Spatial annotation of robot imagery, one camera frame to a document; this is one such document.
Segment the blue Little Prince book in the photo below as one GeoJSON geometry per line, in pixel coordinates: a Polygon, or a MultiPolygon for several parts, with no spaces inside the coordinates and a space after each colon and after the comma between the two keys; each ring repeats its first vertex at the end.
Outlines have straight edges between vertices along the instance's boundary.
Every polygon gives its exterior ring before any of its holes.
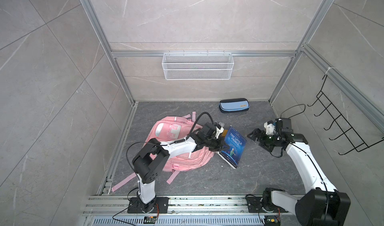
{"type": "Polygon", "coordinates": [[[234,127],[229,127],[224,141],[223,148],[218,155],[227,162],[233,169],[237,169],[242,157],[247,140],[234,127]]]}

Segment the blue pencil case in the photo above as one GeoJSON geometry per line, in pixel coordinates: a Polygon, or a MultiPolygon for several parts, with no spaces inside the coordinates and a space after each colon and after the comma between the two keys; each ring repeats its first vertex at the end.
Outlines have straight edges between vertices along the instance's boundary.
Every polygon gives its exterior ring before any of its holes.
{"type": "Polygon", "coordinates": [[[219,102],[219,110],[225,114],[248,111],[249,108],[249,101],[245,98],[224,99],[219,102]]]}

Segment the pink school backpack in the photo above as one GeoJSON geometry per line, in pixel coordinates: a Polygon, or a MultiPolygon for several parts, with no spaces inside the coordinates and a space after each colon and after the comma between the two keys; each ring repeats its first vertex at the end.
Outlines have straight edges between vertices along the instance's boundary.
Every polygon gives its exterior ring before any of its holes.
{"type": "Polygon", "coordinates": [[[171,184],[179,173],[205,166],[221,149],[220,136],[224,128],[212,119],[200,125],[200,118],[192,114],[157,121],[130,163],[134,172],[115,185],[112,191],[117,191],[134,178],[140,178],[144,185],[148,185],[161,172],[171,173],[167,180],[171,184]]]}

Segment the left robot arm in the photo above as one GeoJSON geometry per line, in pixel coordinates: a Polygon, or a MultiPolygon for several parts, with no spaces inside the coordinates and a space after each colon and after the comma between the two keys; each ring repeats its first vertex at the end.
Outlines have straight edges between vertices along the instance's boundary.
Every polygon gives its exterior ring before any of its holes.
{"type": "Polygon", "coordinates": [[[156,201],[155,182],[162,171],[177,174],[207,164],[220,151],[224,128],[218,123],[160,122],[132,159],[139,181],[139,201],[147,206],[156,201]]]}

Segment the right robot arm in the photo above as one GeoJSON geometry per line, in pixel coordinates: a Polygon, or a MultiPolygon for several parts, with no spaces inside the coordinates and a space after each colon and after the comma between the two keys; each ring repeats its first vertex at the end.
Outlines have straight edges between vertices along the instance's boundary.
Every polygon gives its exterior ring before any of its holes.
{"type": "Polygon", "coordinates": [[[302,226],[342,226],[351,200],[329,181],[313,156],[304,135],[295,133],[291,119],[278,118],[247,135],[253,142],[271,153],[282,151],[294,162],[305,187],[305,195],[298,198],[283,190],[266,188],[261,199],[262,210],[283,209],[297,217],[302,226]]]}

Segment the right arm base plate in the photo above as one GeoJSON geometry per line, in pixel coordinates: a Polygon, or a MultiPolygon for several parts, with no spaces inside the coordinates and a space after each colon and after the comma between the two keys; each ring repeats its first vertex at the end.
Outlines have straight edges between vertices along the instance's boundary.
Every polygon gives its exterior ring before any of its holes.
{"type": "Polygon", "coordinates": [[[267,212],[278,213],[278,206],[274,205],[268,197],[248,194],[245,196],[249,213],[267,212]]]}

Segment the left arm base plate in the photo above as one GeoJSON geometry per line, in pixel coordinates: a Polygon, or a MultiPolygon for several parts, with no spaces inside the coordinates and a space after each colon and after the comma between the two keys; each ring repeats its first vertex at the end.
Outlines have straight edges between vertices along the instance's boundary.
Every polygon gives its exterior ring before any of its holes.
{"type": "Polygon", "coordinates": [[[169,199],[167,197],[155,197],[148,204],[144,204],[138,197],[130,199],[130,204],[127,209],[128,214],[139,213],[160,213],[165,214],[168,212],[169,199]]]}

